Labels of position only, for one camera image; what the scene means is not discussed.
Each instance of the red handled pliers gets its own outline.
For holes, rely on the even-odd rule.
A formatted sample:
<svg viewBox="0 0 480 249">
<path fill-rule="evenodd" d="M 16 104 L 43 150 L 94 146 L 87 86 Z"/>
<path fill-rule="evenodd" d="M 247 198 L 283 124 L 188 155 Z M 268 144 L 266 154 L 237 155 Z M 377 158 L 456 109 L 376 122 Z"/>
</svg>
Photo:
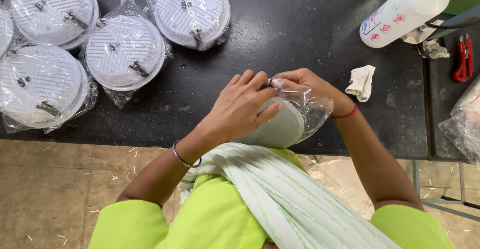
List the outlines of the red handled pliers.
<svg viewBox="0 0 480 249">
<path fill-rule="evenodd" d="M 472 40 L 468 33 L 465 34 L 465 42 L 463 35 L 460 36 L 458 45 L 458 67 L 453 73 L 453 79 L 458 82 L 465 82 L 473 73 L 473 46 Z"/>
</svg>

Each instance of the left hand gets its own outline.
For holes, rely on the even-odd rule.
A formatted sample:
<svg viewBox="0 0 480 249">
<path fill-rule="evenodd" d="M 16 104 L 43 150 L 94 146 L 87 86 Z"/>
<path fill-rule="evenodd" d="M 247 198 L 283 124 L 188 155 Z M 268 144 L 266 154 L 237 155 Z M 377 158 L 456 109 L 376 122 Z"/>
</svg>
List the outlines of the left hand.
<svg viewBox="0 0 480 249">
<path fill-rule="evenodd" d="M 210 113 L 197 125 L 205 136 L 213 136 L 217 145 L 239 138 L 275 117 L 283 103 L 275 103 L 258 112 L 268 99 L 278 95 L 268 85 L 267 73 L 247 70 L 235 75 L 220 93 Z"/>
</svg>

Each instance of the floor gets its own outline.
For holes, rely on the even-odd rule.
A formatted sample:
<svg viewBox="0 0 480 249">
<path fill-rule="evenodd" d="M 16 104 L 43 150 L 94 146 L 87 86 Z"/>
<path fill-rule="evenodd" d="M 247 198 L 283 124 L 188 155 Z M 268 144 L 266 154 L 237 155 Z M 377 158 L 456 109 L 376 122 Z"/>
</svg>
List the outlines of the floor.
<svg viewBox="0 0 480 249">
<path fill-rule="evenodd" d="M 0 140 L 0 249 L 86 249 L 99 210 L 165 149 Z M 347 157 L 300 157 L 309 173 L 365 218 L 373 211 Z M 411 177 L 411 161 L 399 160 Z M 460 198 L 455 163 L 420 163 L 421 196 Z M 480 203 L 477 168 L 465 165 L 466 200 Z M 164 206 L 167 222 L 177 214 L 176 192 Z M 460 205 L 451 208 L 480 216 Z M 480 247 L 480 223 L 426 207 L 456 248 Z"/>
</svg>

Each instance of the green sleeve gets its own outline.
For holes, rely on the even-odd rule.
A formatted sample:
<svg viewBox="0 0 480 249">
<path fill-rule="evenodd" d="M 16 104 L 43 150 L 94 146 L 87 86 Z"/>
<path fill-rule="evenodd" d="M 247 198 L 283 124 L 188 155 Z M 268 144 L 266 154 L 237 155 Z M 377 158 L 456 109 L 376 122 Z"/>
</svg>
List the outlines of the green sleeve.
<svg viewBox="0 0 480 249">
<path fill-rule="evenodd" d="M 371 223 L 403 249 L 453 249 L 447 233 L 433 216 L 403 205 L 386 205 Z"/>
<path fill-rule="evenodd" d="M 141 200 L 117 202 L 100 212 L 88 249 L 153 249 L 168 231 L 157 204 Z"/>
</svg>

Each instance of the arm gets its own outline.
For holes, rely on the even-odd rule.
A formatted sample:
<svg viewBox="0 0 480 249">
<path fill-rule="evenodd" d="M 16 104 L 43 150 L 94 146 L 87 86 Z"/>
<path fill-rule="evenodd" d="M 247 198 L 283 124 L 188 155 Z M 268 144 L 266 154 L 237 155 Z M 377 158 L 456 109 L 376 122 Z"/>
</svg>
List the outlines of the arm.
<svg viewBox="0 0 480 249">
<path fill-rule="evenodd" d="M 270 105 L 258 112 L 265 101 L 277 95 L 274 88 L 261 89 L 267 83 L 265 72 L 255 75 L 247 70 L 242 76 L 235 75 L 220 93 L 210 113 L 177 143 L 178 155 L 192 165 L 209 150 L 247 134 L 275 117 L 283 103 Z M 117 202 L 144 200 L 162 206 L 188 169 L 170 148 L 139 173 Z"/>
<path fill-rule="evenodd" d="M 333 99 L 333 116 L 351 113 L 351 99 L 331 84 L 306 68 L 275 75 L 286 79 L 283 85 L 299 90 L 311 89 L 314 96 Z M 363 188 L 374 204 L 375 210 L 388 204 L 405 205 L 423 211 L 420 199 L 405 171 L 376 137 L 359 110 L 335 123 L 352 157 Z"/>
</svg>

